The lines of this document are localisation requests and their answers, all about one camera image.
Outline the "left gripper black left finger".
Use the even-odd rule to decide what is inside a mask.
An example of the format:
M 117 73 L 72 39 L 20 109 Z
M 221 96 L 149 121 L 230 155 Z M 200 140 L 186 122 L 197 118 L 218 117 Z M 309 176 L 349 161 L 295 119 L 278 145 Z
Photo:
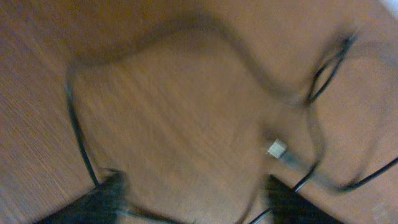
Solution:
M 117 223 L 126 187 L 125 173 L 113 170 L 99 186 L 38 223 Z

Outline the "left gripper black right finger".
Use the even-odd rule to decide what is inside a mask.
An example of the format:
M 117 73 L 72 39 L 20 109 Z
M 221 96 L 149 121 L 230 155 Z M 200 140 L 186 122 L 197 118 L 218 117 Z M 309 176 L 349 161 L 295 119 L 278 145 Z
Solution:
M 342 224 L 273 175 L 267 180 L 266 191 L 276 224 Z

